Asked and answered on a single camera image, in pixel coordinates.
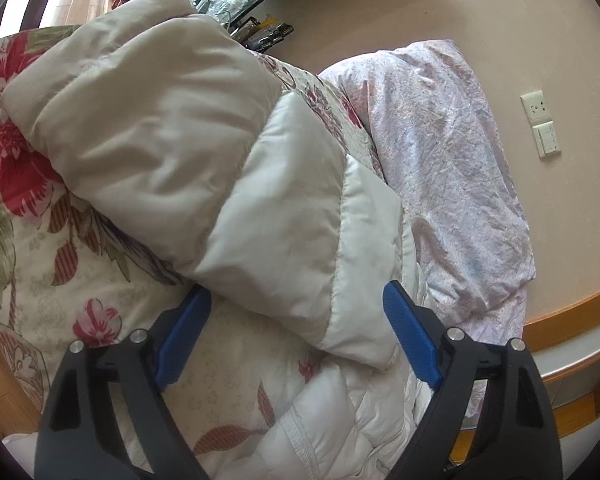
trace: crumpled fabric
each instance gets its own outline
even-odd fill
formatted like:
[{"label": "crumpled fabric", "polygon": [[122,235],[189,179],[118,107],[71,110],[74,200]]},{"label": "crumpled fabric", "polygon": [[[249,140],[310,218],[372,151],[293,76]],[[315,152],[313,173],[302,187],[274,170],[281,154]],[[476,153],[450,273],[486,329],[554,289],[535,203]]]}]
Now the crumpled fabric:
[{"label": "crumpled fabric", "polygon": [[525,284],[536,276],[529,225],[487,99],[455,43],[363,54],[320,77],[373,137],[438,317],[483,342],[520,337]]}]

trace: switch panel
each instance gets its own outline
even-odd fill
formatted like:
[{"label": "switch panel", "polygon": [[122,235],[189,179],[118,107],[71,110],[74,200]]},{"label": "switch panel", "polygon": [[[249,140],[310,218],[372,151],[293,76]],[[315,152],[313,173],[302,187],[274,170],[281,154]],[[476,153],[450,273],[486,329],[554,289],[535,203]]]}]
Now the switch panel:
[{"label": "switch panel", "polygon": [[558,145],[558,137],[555,135],[553,121],[533,126],[532,130],[534,131],[540,158],[560,153],[560,146]]},{"label": "switch panel", "polygon": [[537,92],[531,92],[531,94],[524,94],[520,96],[522,105],[525,107],[526,116],[529,119],[529,124],[534,126],[535,124],[546,123],[551,121],[551,112],[546,104],[546,99],[542,90]]}]

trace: wall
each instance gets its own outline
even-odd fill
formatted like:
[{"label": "wall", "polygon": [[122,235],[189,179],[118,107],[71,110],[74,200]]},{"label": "wall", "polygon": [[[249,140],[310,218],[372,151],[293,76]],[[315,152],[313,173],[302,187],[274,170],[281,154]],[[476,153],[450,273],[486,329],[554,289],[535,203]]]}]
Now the wall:
[{"label": "wall", "polygon": [[[529,220],[527,318],[600,290],[600,9],[594,0],[268,0],[296,32],[270,53],[317,72],[362,52],[452,38],[477,73]],[[541,88],[562,155],[540,161],[519,95]]]}]

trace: white quilt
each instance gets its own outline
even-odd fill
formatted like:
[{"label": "white quilt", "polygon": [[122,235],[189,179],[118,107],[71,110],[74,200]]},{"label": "white quilt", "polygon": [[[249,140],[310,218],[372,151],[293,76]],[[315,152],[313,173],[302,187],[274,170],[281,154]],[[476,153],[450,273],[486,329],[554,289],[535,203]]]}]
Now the white quilt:
[{"label": "white quilt", "polygon": [[384,478],[429,394],[381,304],[397,279],[435,306],[408,217],[298,94],[191,12],[125,4],[13,79],[4,108],[124,232],[330,355],[215,478]]}]

